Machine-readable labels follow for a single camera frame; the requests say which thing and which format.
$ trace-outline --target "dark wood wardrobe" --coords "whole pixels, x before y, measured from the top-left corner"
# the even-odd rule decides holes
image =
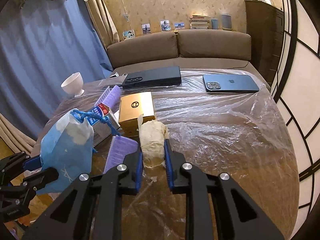
[[[250,63],[271,86],[282,51],[284,12],[263,1],[246,0],[245,8],[252,38]]]

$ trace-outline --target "blue rope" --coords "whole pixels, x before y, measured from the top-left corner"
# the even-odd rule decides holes
[[[120,133],[116,130],[116,128],[113,127],[112,123],[110,122],[110,118],[108,116],[101,117],[93,112],[83,112],[77,109],[74,109],[73,111],[70,112],[76,118],[80,123],[83,123],[84,119],[86,117],[91,117],[93,119],[100,120],[102,123],[106,123],[110,129],[112,135],[120,135]]]

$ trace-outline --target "cardboard box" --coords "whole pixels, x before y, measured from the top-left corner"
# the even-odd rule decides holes
[[[143,114],[143,123],[155,120],[151,92],[143,92],[121,97],[119,124],[125,136],[138,136],[138,117]]]
[[[95,106],[91,110],[91,112],[101,117],[108,116],[114,128],[118,129],[120,127],[111,109],[108,106],[104,105],[103,103],[100,103],[97,106]],[[106,123],[100,122],[100,120],[89,117],[88,121],[93,127],[93,131],[94,131],[93,146],[95,147],[98,143],[103,141],[105,138],[107,138],[111,134],[111,129]]]

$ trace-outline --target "silver bolt head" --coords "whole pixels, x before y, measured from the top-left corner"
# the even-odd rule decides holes
[[[228,179],[230,179],[230,176],[229,176],[229,174],[228,173],[221,173],[220,174],[220,178],[222,179],[222,180],[228,180]]]
[[[191,170],[192,164],[191,163],[183,163],[182,168],[184,168],[185,170]]]
[[[83,173],[79,176],[79,180],[81,181],[86,181],[87,179],[89,179],[89,175],[86,173]]]
[[[125,165],[125,164],[119,164],[117,166],[118,171],[125,171],[126,169],[127,169],[127,165]]]

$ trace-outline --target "sofa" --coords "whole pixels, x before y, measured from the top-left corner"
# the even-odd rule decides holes
[[[251,65],[251,37],[223,30],[179,30],[153,33],[121,41],[107,47],[114,69],[132,73],[165,66],[180,69],[241,69],[270,86]]]

